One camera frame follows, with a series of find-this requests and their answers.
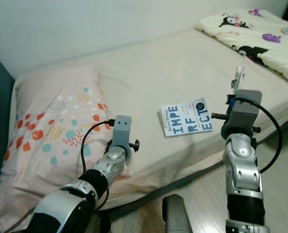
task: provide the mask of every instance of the mattress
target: mattress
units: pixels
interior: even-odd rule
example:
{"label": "mattress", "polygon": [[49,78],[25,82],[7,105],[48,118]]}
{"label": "mattress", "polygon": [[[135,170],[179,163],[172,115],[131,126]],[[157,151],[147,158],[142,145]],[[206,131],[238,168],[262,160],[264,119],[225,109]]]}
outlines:
{"label": "mattress", "polygon": [[[282,125],[288,121],[288,81],[264,66],[202,32],[190,29],[163,38],[87,55],[40,69],[76,64],[100,66],[101,88],[109,117],[132,117],[130,140],[139,139],[140,149],[128,166],[133,175],[117,180],[110,188],[104,209],[137,200],[151,191],[210,167],[221,161],[225,141],[223,121],[212,120],[213,131],[165,138],[158,111],[163,104],[177,104],[204,97],[210,113],[225,113],[226,94],[236,66],[245,66],[244,89],[263,93],[262,105]],[[14,88],[38,71],[17,78]],[[16,115],[13,92],[11,133]],[[260,113],[262,140],[275,128]]]}

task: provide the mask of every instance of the white wall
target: white wall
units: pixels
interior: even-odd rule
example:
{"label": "white wall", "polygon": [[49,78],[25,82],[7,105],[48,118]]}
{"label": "white wall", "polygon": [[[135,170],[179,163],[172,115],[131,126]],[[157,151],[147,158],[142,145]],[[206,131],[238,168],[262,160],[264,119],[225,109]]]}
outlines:
{"label": "white wall", "polygon": [[48,63],[192,28],[229,9],[282,16],[288,0],[0,0],[0,60],[16,78]]}

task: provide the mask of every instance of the gray gripper housing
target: gray gripper housing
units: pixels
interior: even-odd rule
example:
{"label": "gray gripper housing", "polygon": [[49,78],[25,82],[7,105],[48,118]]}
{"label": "gray gripper housing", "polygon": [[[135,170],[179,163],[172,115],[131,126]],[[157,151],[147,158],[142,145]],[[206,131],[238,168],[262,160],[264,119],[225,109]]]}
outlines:
{"label": "gray gripper housing", "polygon": [[[260,104],[262,93],[254,90],[238,90],[236,98],[246,98]],[[236,101],[229,113],[228,121],[223,125],[221,134],[226,139],[232,133],[243,133],[253,136],[253,124],[257,118],[259,109],[249,103]]]}
{"label": "gray gripper housing", "polygon": [[131,149],[129,146],[131,122],[132,118],[129,116],[116,116],[112,144],[109,147],[109,149],[115,146],[123,147],[127,152],[126,159],[131,155]]}

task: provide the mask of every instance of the cable connector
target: cable connector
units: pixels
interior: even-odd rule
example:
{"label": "cable connector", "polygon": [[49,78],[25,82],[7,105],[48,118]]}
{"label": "cable connector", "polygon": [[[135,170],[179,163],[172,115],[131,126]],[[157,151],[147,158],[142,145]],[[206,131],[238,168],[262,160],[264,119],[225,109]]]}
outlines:
{"label": "cable connector", "polygon": [[114,124],[115,124],[115,119],[109,119],[108,121],[108,124],[110,125],[110,126],[114,126]]}

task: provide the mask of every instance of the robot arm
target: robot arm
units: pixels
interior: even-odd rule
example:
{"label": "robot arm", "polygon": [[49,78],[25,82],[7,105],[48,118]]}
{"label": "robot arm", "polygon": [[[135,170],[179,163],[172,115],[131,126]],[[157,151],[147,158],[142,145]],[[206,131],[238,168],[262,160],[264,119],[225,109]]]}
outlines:
{"label": "robot arm", "polygon": [[236,101],[245,98],[260,103],[259,91],[237,90],[229,95],[226,115],[212,114],[212,118],[226,120],[221,134],[226,140],[223,161],[226,165],[226,192],[229,219],[227,233],[269,233],[265,226],[265,209],[261,176],[256,164],[256,140],[253,127],[259,109]]}
{"label": "robot arm", "polygon": [[117,116],[112,143],[103,157],[78,179],[45,196],[35,208],[26,233],[83,233],[98,200],[124,170],[131,149],[129,116]]}

